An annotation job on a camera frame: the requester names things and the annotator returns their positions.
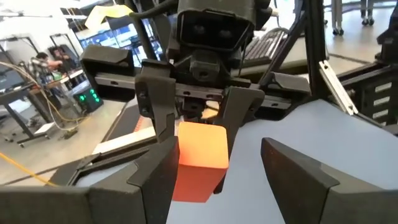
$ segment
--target orange block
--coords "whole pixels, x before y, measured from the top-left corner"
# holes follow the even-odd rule
[[[224,127],[182,122],[178,127],[180,160],[173,200],[206,202],[228,169]]]

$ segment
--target table surface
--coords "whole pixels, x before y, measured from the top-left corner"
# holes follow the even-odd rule
[[[167,223],[283,224],[260,157],[262,138],[274,138],[373,185],[398,189],[398,139],[318,100],[282,121],[245,124],[236,136],[223,192],[207,203],[172,202]]]

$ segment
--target man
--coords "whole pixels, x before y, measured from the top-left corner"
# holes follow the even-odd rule
[[[60,73],[67,73],[76,68],[76,63],[67,55],[63,49],[57,48],[54,50],[54,56],[56,60],[63,62],[62,66],[59,66],[58,71]]]
[[[51,71],[56,70],[60,65],[62,65],[62,61],[50,60],[46,53],[40,52],[36,55],[36,57],[32,57],[29,60],[27,67],[30,71],[30,74],[33,75],[36,81],[45,85],[53,81],[53,75]]]

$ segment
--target desk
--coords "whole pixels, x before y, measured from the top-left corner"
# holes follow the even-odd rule
[[[69,80],[68,77],[63,78],[63,79],[60,79],[60,80],[56,80],[56,81],[54,81],[54,82],[50,82],[50,83],[46,84],[45,87],[46,87],[47,89],[49,89],[49,90],[58,87],[58,89],[61,91],[62,95],[64,96],[65,101],[67,102],[67,106],[70,107],[70,108],[73,110],[73,112],[77,115],[77,117],[80,117],[80,116],[81,116],[81,113],[76,109],[76,106],[75,106],[73,100],[71,100],[71,97],[73,96],[72,93],[74,92],[74,91],[73,91],[74,88],[76,88],[76,87],[78,87],[78,86],[80,86],[80,85],[87,85],[88,81],[87,81],[87,80],[86,80],[86,81],[83,81],[82,83],[80,83],[80,84],[74,86],[74,88],[72,88],[70,91],[65,91],[65,89],[64,89],[63,86],[62,86],[62,84],[64,84],[64,83],[67,82],[68,80]],[[36,94],[41,94],[41,92],[40,92],[40,90],[39,90],[38,88],[34,88],[34,89],[32,89],[32,90],[30,91],[30,94],[31,94],[31,95],[36,95]]]
[[[172,202],[167,223],[285,223],[260,157],[264,137],[370,184],[398,189],[398,139],[318,100],[298,107],[282,121],[245,124],[236,136],[223,192],[207,203]],[[72,170],[61,168],[51,181],[65,183]]]
[[[42,105],[39,105],[37,101],[31,100],[30,102],[35,106],[36,110],[40,113],[40,115],[43,117],[43,119],[49,123],[49,125],[46,125],[44,129],[38,130],[36,133],[32,133],[30,129],[26,126],[25,122],[19,117],[17,113],[9,106],[10,103],[19,100],[23,97],[30,97],[30,90],[31,86],[21,86],[20,88],[15,88],[13,91],[10,91],[8,93],[0,95],[0,105],[4,105],[5,109],[8,110],[9,114],[12,116],[12,118],[18,123],[18,125],[22,128],[24,131],[24,134],[28,136],[28,138],[20,140],[17,142],[21,147],[24,147],[23,143],[37,139],[40,137],[47,137],[46,131],[50,129],[53,125],[53,123],[50,122],[48,117],[46,116],[45,112],[42,111]]]

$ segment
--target black plastic panel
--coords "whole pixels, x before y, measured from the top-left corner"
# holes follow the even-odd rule
[[[133,77],[135,75],[134,61],[130,50],[89,45],[81,55],[81,66],[91,86],[102,99],[125,103],[134,99],[134,90],[117,86],[99,85],[95,80],[95,76],[99,73],[112,73]]]
[[[339,182],[320,162],[271,138],[262,140],[261,157],[286,224],[319,223],[329,188]]]

